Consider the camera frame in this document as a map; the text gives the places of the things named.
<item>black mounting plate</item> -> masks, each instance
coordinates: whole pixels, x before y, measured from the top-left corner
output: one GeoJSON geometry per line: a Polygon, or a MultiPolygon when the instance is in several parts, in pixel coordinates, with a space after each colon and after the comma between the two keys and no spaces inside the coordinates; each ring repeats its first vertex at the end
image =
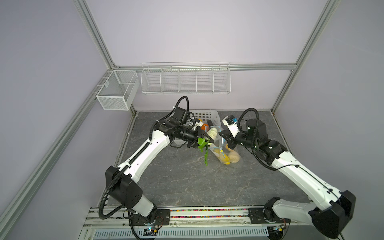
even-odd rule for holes
{"type": "MultiPolygon", "coordinates": [[[[156,222],[154,224],[151,224],[152,226],[153,225],[161,225],[161,223],[163,222],[163,226],[164,225],[169,225],[169,219],[170,219],[170,210],[169,209],[157,209],[156,210],[156,216],[155,216],[155,220],[156,222]]],[[[131,221],[132,221],[132,225],[134,226],[148,226],[148,224],[145,224],[143,221],[142,221],[142,217],[140,217],[139,214],[132,214],[131,215],[131,221]]]]}
{"type": "MultiPolygon", "coordinates": [[[[263,207],[250,207],[250,208],[248,208],[248,211],[249,211],[248,216],[251,219],[252,224],[271,223],[271,222],[268,222],[264,219],[263,209],[264,209],[263,207]]],[[[274,219],[274,221],[275,222],[272,222],[272,223],[284,223],[283,219],[281,219],[281,218],[276,218],[276,219],[274,219]]],[[[285,222],[290,223],[291,219],[286,218],[285,222]]]]}

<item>laundry basket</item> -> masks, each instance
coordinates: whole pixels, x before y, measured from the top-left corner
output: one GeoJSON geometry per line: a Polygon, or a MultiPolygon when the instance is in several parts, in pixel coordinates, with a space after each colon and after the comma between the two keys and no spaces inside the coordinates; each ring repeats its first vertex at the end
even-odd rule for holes
{"type": "MultiPolygon", "coordinates": [[[[208,120],[211,120],[213,125],[219,126],[221,128],[221,121],[220,117],[218,116],[218,112],[215,110],[190,110],[196,118],[201,119],[204,123],[207,123],[208,120]]],[[[174,141],[175,144],[181,145],[185,143],[184,140],[180,140],[178,138],[175,138],[174,141]]]]}

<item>green plant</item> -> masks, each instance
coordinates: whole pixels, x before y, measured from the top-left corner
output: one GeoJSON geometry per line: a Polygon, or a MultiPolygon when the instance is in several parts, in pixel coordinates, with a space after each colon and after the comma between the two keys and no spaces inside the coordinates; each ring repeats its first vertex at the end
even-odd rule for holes
{"type": "Polygon", "coordinates": [[[197,146],[198,148],[200,148],[201,152],[203,152],[203,148],[205,147],[205,154],[204,154],[204,161],[205,161],[205,165],[208,166],[208,143],[209,143],[209,140],[208,141],[205,141],[205,139],[199,137],[197,139],[197,144],[199,146],[197,146]]]}

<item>white wire basket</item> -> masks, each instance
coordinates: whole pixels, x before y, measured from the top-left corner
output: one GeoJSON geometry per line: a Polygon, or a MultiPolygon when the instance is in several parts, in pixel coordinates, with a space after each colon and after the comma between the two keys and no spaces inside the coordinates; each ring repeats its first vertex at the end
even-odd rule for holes
{"type": "MultiPolygon", "coordinates": [[[[201,119],[204,123],[207,123],[208,120],[211,120],[213,125],[219,126],[221,129],[221,121],[220,121],[220,117],[218,116],[217,111],[215,111],[215,110],[190,110],[190,112],[192,112],[196,118],[201,119]]],[[[185,141],[178,139],[178,138],[175,138],[174,143],[177,145],[181,145],[181,144],[185,143],[185,141]]]]}
{"type": "Polygon", "coordinates": [[[129,110],[139,85],[136,71],[113,70],[96,97],[105,110],[129,110]]]}
{"type": "Polygon", "coordinates": [[[144,94],[228,94],[231,92],[229,63],[159,64],[142,64],[141,90],[144,94]]]}

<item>marble surface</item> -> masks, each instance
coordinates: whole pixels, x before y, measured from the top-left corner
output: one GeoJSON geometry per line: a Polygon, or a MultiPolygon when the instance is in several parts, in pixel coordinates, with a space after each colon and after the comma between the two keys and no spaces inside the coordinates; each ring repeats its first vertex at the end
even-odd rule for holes
{"type": "MultiPolygon", "coordinates": [[[[219,112],[220,119],[242,112],[219,112]]],[[[166,112],[139,112],[124,158],[131,156],[148,138],[153,122],[166,112]]],[[[270,112],[260,111],[270,139],[283,143],[270,112]]],[[[248,113],[244,119],[253,118],[248,113]]],[[[209,152],[208,166],[199,149],[183,146],[164,148],[147,167],[138,185],[144,195],[157,206],[194,205],[264,205],[272,197],[288,201],[308,202],[305,193],[280,172],[261,166],[245,148],[238,147],[243,158],[241,168],[224,165],[209,152]]],[[[118,204],[114,199],[108,205],[118,204]]]]}

